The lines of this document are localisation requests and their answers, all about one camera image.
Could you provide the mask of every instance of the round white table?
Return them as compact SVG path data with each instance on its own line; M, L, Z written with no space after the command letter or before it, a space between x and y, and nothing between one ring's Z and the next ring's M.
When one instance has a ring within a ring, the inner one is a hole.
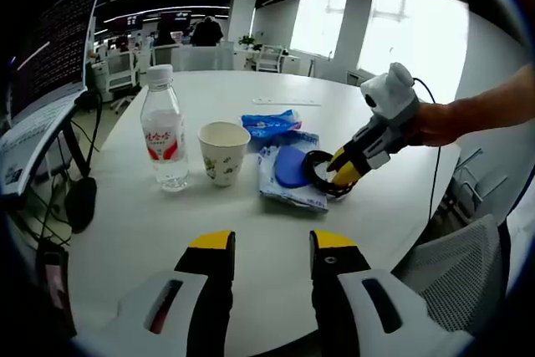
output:
M308 234L320 228L352 238L372 268L391 270L427 223L437 149L407 147L371 171L347 198L314 215L266 200L257 188L251 150L235 186L217 188L206 176L196 138L214 120L295 109L302 130L335 152L365 125L371 112L358 88L322 79L258 72L177 73L173 83L186 118L191 185L159 189L140 126L143 89L101 152L91 176L98 184L94 219L71 240L69 293L77 330L98 329L118 301L150 275L172 270L189 242L203 233L236 232L234 305L226 355L276 349L317 328L311 302ZM317 105L256 105L253 99L312 100ZM433 211L451 179L459 149L442 150Z

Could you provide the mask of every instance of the window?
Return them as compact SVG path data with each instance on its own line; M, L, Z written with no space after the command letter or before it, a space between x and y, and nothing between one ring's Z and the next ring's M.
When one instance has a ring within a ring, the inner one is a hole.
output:
M402 63L437 102L455 98L465 63L468 6L458 0L373 0L358 70L382 74ZM424 89L418 96L431 101Z
M290 47L332 58L344 17L345 1L299 0Z

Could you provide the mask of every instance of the blue lid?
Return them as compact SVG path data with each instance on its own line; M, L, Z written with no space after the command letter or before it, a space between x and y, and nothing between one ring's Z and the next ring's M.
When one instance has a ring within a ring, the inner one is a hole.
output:
M304 176L301 169L304 152L297 148L285 145L279 151L275 160L275 178L283 187L298 188L310 183Z

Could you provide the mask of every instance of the blue plastic bag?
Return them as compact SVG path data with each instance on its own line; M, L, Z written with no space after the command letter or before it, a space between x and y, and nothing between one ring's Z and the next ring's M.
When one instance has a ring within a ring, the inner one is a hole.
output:
M295 110L280 115L243 115L242 125L253 138L268 138L301 128L301 120Z

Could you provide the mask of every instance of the bottle cap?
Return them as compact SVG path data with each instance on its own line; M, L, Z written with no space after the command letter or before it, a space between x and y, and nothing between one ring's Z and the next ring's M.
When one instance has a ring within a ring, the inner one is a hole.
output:
M170 64L158 64L157 66L149 67L147 80L151 88L170 84L173 80L173 66Z

